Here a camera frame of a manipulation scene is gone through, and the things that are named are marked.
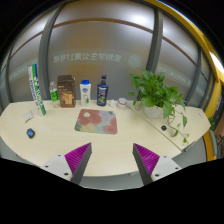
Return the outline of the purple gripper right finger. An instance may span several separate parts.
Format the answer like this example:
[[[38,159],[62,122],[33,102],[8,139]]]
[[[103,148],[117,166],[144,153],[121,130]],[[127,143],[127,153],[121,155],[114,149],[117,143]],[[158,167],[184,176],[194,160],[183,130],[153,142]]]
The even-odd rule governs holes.
[[[133,144],[133,156],[144,185],[181,170],[181,167],[168,156],[159,156],[136,143]]]

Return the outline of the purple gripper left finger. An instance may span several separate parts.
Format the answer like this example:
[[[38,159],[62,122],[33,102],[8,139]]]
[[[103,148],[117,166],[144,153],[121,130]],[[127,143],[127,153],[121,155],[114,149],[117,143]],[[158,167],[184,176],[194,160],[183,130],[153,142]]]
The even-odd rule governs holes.
[[[45,163],[42,169],[79,185],[91,154],[91,144],[87,143],[65,155],[57,154]]]

